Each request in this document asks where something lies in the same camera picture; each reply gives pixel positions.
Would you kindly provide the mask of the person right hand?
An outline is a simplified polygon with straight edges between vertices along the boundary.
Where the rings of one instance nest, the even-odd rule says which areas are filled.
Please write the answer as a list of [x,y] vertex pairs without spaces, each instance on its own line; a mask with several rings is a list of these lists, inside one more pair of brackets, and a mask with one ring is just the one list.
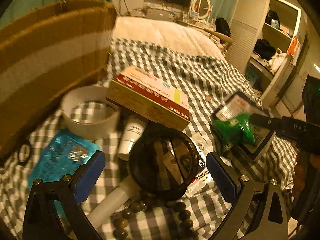
[[[302,164],[302,156],[305,155],[305,152],[299,152],[296,155],[296,165],[295,165],[295,175],[293,177],[293,188],[292,195],[294,198],[297,198],[305,187],[305,168]],[[320,168],[320,158],[319,155],[311,154],[309,158],[310,164],[319,171]]]

